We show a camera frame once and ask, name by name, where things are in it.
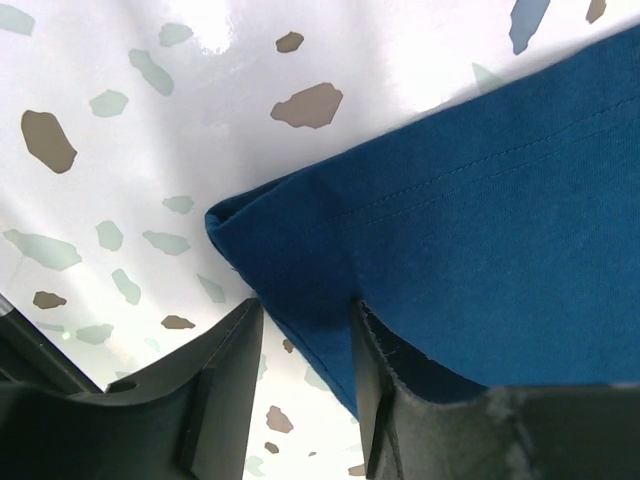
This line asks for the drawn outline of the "navy blue t shirt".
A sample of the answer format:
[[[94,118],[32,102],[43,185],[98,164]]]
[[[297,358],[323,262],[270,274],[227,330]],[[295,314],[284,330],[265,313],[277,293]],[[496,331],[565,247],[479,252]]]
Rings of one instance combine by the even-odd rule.
[[[338,400],[349,308],[483,385],[639,378],[639,31],[221,201],[206,232]]]

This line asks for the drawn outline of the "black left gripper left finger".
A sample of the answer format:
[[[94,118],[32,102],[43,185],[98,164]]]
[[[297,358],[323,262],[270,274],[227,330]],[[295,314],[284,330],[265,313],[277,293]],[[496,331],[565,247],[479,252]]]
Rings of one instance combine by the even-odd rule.
[[[248,299],[99,394],[1,381],[2,477],[241,478],[262,331],[262,308]]]

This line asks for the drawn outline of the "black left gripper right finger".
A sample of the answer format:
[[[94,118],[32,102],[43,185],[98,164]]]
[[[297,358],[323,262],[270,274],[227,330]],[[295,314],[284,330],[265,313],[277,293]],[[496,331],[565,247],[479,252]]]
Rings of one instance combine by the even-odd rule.
[[[351,307],[370,479],[635,479],[637,385],[493,387],[468,380]]]

